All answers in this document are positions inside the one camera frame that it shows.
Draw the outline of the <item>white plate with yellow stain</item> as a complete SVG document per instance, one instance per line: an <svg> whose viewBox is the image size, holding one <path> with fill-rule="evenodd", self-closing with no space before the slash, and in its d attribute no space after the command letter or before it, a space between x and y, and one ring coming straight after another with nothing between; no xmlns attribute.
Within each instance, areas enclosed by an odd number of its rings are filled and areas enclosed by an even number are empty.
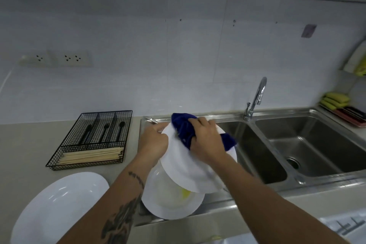
<svg viewBox="0 0 366 244"><path fill-rule="evenodd" d="M173 182L158 161L148 175L142 203L156 217L176 220L193 214L204 197L203 193L188 191Z"/></svg>

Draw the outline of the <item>white printed paper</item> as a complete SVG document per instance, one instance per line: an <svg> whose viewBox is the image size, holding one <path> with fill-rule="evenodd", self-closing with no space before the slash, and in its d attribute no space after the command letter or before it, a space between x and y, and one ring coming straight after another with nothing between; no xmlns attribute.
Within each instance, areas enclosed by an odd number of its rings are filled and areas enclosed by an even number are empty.
<svg viewBox="0 0 366 244"><path fill-rule="evenodd" d="M351 244L366 244L366 208L319 218L319 221Z"/></svg>

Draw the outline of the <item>pink drain tray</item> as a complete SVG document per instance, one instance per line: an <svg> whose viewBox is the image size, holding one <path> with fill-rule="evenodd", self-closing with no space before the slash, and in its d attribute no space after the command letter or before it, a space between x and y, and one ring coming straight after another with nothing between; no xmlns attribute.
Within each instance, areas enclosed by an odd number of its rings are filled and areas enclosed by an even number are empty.
<svg viewBox="0 0 366 244"><path fill-rule="evenodd" d="M356 127L366 127L366 117L361 117L361 115L356 114L355 112L350 111L346 108L337 108L332 110L321 102L319 103L319 105L333 115L340 117L341 119Z"/></svg>

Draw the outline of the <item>person's left forearm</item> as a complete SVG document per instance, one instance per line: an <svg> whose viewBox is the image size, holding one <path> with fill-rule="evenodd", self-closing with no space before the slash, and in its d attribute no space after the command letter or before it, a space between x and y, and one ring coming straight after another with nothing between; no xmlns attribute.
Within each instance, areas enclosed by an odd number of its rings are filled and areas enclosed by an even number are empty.
<svg viewBox="0 0 366 244"><path fill-rule="evenodd" d="M158 160L139 153L57 244L126 244L148 174Z"/></svg>

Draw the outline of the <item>black fork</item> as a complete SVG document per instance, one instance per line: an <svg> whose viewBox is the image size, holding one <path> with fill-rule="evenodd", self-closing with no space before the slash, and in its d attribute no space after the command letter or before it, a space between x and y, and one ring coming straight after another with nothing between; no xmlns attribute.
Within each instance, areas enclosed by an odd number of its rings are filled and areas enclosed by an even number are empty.
<svg viewBox="0 0 366 244"><path fill-rule="evenodd" d="M98 141L99 144L101 144L103 142L104 136L105 136L108 128L109 128L109 123L105 124L104 127L103 127L103 132L102 132L102 134L99 138L99 141Z"/></svg>

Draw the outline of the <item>person's right forearm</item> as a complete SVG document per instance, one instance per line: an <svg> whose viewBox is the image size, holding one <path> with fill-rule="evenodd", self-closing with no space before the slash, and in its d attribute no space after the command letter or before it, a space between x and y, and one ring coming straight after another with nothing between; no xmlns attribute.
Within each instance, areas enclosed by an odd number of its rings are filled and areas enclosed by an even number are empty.
<svg viewBox="0 0 366 244"><path fill-rule="evenodd" d="M225 152L209 165L226 185L258 244L349 244L251 176Z"/></svg>

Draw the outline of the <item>grey wall hook plate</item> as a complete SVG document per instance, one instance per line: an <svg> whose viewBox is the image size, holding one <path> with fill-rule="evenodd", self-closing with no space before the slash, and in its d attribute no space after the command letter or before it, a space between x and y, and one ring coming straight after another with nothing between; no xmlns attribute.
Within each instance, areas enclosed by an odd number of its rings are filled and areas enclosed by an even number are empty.
<svg viewBox="0 0 366 244"><path fill-rule="evenodd" d="M316 28L317 28L316 24L307 24L307 25L305 25L305 27L303 29L303 32L301 34L301 37L306 38L306 39L311 38L313 33L315 32Z"/></svg>

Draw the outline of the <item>white wall power sockets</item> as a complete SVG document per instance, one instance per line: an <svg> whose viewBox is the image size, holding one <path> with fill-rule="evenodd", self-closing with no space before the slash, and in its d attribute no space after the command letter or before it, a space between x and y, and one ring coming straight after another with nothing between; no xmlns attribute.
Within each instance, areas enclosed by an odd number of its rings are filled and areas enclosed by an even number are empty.
<svg viewBox="0 0 366 244"><path fill-rule="evenodd" d="M22 55L19 65L27 67L91 67L87 51L31 51Z"/></svg>

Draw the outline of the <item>stack of green sponges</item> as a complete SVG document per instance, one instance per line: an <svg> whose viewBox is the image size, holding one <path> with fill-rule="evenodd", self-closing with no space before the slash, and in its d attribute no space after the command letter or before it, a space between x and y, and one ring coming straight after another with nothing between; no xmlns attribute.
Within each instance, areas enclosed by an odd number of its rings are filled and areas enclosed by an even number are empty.
<svg viewBox="0 0 366 244"><path fill-rule="evenodd" d="M329 110L334 111L347 107L350 103L350 100L350 97L345 94L337 92L327 92L323 95L323 97L319 101L319 104Z"/></svg>

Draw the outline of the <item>large white oval plate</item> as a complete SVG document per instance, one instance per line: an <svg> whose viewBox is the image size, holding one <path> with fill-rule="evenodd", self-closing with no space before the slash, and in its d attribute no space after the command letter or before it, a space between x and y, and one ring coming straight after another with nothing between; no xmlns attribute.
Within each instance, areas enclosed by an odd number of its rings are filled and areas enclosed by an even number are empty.
<svg viewBox="0 0 366 244"><path fill-rule="evenodd" d="M56 244L109 189L93 172L63 177L43 189L18 217L10 244Z"/></svg>

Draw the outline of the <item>person's left hand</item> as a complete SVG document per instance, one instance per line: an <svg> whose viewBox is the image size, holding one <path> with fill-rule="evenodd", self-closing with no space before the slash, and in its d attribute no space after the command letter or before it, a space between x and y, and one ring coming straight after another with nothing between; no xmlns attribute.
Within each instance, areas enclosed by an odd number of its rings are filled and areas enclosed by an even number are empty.
<svg viewBox="0 0 366 244"><path fill-rule="evenodd" d="M147 127L140 137L138 144L137 159L149 168L154 167L168 148L168 136L166 134L147 135Z"/></svg>

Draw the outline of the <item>chrome kitchen faucet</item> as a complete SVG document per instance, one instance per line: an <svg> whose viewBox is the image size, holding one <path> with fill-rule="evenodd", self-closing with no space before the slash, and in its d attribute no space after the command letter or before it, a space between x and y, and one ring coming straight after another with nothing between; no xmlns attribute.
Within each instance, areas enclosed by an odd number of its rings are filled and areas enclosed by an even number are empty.
<svg viewBox="0 0 366 244"><path fill-rule="evenodd" d="M258 86L258 89L254 96L253 102L247 103L247 107L246 107L245 113L243 115L244 120L251 121L253 114L254 114L255 106L260 105L260 103L262 101L262 97L263 97L266 85L267 85L267 77L263 77L259 83L259 86Z"/></svg>

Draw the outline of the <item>white round plate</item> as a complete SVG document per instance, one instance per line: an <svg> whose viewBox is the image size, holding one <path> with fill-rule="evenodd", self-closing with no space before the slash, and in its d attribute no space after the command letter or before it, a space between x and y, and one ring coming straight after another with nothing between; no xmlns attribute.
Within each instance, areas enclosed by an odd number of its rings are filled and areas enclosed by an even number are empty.
<svg viewBox="0 0 366 244"><path fill-rule="evenodd" d="M167 175L184 189L203 194L222 190L225 185L214 170L183 145L170 122L162 131L168 136L168 149L161 158Z"/></svg>

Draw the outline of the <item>yellow cloth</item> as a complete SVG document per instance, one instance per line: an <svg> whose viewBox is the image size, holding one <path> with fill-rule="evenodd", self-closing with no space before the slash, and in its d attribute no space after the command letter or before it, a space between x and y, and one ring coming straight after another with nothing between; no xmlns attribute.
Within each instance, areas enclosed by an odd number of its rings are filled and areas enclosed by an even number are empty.
<svg viewBox="0 0 366 244"><path fill-rule="evenodd" d="M358 77L366 76L366 54L364 54L359 64L355 68L354 74Z"/></svg>

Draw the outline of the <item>blue cleaning cloth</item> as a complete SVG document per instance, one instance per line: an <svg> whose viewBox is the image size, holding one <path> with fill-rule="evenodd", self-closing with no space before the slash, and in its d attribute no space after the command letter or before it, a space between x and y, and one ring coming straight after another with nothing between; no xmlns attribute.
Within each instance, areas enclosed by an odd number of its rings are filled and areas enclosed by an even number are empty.
<svg viewBox="0 0 366 244"><path fill-rule="evenodd" d="M197 119L196 116L188 113L173 113L171 115L172 126L176 130L177 135L183 145L189 150L191 146L191 140L194 136L196 136L194 127L189 122L190 118ZM236 140L228 133L221 133L220 136L226 152L237 144Z"/></svg>

